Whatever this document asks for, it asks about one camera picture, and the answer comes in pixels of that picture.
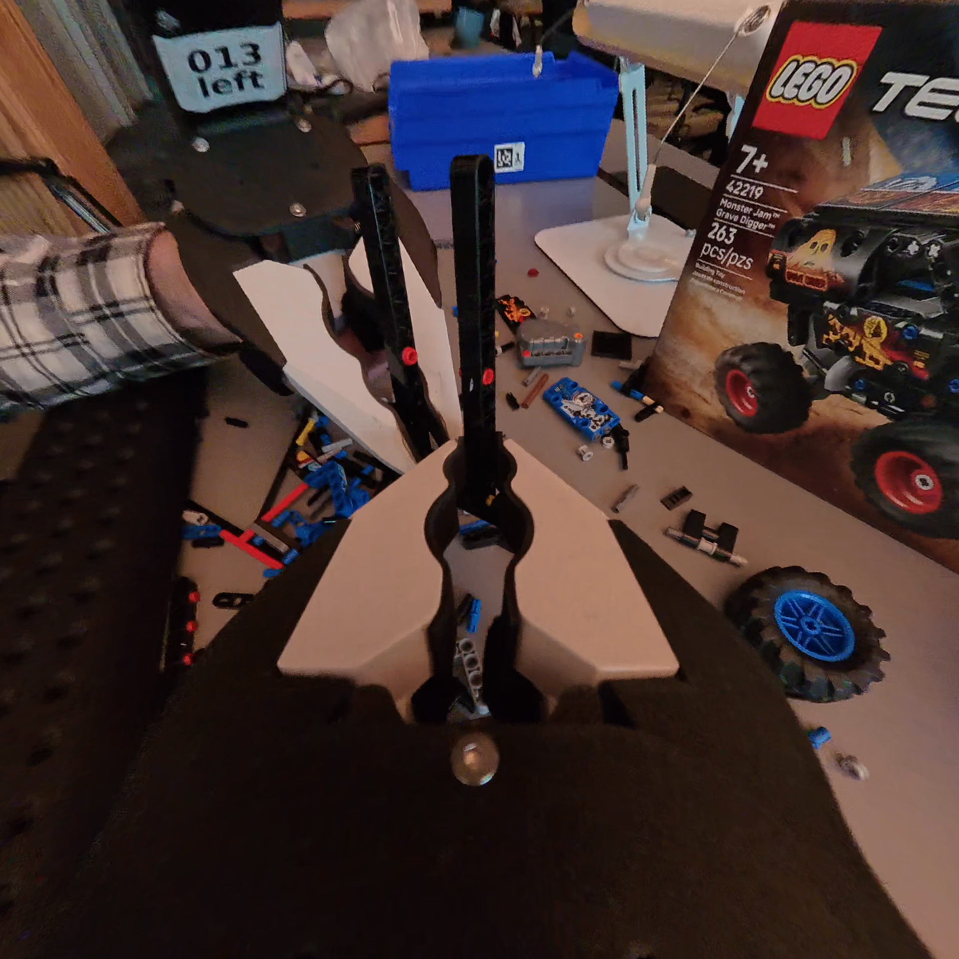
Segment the clear plastic bag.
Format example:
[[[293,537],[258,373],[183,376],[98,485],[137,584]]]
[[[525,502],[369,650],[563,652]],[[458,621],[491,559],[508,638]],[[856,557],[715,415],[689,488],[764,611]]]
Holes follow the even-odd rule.
[[[339,75],[365,92],[389,77],[394,62],[429,57],[414,1],[349,2],[329,20],[324,39]]]

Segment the red toy axle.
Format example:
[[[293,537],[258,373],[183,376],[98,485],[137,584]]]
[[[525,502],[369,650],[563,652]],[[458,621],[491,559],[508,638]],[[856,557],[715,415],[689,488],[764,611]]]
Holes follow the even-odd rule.
[[[219,527],[219,536],[225,543],[234,545],[250,558],[256,559],[266,569],[281,570],[284,568],[285,555],[290,547],[285,541],[261,529],[257,523],[251,523],[239,530],[223,525]]]

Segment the toy truck set box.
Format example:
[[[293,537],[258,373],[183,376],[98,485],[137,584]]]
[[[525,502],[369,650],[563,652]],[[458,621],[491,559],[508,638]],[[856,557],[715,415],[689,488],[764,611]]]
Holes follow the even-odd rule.
[[[957,149],[957,2],[785,2],[650,365],[672,415],[953,571]]]

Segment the blue bin with white tag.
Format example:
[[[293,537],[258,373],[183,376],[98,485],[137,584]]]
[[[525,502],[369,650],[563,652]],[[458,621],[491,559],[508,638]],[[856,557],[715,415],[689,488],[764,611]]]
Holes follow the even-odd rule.
[[[498,183],[591,178],[619,98],[616,73],[571,52],[396,61],[388,82],[394,167],[414,190],[449,187],[452,159],[484,154]]]

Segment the black toy connector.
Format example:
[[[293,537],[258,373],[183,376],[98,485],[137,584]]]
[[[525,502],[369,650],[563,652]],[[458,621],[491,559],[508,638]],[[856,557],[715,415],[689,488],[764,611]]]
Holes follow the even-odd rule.
[[[691,509],[683,522],[670,525],[663,534],[673,542],[712,558],[715,561],[742,568],[748,559],[737,551],[740,527],[731,522],[709,525],[705,513]]]

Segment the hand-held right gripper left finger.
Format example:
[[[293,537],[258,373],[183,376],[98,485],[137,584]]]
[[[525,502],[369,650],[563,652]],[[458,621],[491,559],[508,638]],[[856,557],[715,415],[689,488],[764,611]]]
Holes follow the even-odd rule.
[[[354,512],[278,658],[285,675],[386,688],[399,708],[451,663],[459,531],[451,439]]]

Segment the black tire blue rim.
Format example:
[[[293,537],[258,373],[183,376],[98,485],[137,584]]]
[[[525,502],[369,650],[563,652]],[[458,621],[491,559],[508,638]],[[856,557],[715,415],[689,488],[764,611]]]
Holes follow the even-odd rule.
[[[836,703],[884,679],[890,655],[869,606],[844,584],[804,567],[755,573],[723,610],[793,699]]]

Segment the black beam with red pins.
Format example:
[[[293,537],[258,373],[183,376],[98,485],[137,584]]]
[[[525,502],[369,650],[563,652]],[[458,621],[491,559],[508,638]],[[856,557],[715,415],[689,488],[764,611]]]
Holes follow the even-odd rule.
[[[163,638],[163,670],[192,665],[195,658],[200,590],[194,579],[179,576],[172,585]]]

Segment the person's left forearm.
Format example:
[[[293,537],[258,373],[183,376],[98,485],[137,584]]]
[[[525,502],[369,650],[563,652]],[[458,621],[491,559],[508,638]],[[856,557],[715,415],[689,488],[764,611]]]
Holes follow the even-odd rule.
[[[161,222],[1,237],[1,421],[213,364],[243,340]]]

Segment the blue printed toy panel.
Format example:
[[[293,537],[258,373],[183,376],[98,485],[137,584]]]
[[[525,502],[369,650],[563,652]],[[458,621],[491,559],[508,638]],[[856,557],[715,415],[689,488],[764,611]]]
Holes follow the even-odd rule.
[[[543,400],[589,441],[611,436],[620,428],[620,416],[592,391],[568,376],[546,386]]]

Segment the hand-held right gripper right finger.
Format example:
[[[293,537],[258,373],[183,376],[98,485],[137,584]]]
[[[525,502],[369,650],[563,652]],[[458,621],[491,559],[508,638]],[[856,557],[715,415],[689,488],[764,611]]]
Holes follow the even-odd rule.
[[[492,625],[492,711],[540,714],[573,688],[675,678],[677,654],[605,512],[517,442],[500,448],[513,557]]]

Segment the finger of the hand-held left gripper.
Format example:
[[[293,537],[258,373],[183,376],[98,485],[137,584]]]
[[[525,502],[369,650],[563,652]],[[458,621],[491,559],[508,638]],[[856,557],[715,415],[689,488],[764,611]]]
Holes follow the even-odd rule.
[[[394,405],[388,357],[365,350],[336,316],[346,289],[344,259],[264,259],[233,277],[280,348],[294,390],[378,461],[407,472],[415,455]]]
[[[441,430],[441,437],[431,434],[428,439],[429,449],[435,449],[460,436],[460,388],[439,288],[437,249],[427,235],[425,239],[402,237],[399,252],[411,311],[413,349],[422,373],[427,402]],[[346,257],[345,279],[347,326],[368,352],[384,351],[381,319],[362,238]]]

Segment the grey toy motor block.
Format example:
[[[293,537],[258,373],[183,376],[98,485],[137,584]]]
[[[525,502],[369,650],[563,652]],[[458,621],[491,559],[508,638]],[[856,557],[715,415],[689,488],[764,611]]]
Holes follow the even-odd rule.
[[[551,319],[527,318],[515,333],[519,365],[531,367],[576,367],[581,365],[587,336]]]

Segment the wooden pillar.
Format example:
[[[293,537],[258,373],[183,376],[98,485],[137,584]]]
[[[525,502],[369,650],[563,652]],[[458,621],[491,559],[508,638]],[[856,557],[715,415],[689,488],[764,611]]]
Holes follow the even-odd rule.
[[[121,223],[144,215],[119,170],[14,2],[1,2],[1,152],[51,159]],[[2,225],[79,236],[88,227],[62,207],[36,175],[2,186]]]

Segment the long black toy beam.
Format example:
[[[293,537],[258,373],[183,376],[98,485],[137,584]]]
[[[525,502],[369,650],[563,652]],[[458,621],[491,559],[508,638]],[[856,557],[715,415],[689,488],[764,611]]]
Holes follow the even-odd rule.
[[[352,170],[355,219],[387,349],[393,404],[415,462],[442,446],[449,433],[428,396],[428,382],[415,348],[402,246],[391,202],[390,178],[382,164]]]
[[[463,416],[459,504],[502,527],[506,456],[495,413],[495,173],[485,154],[459,155],[450,167],[453,269]]]

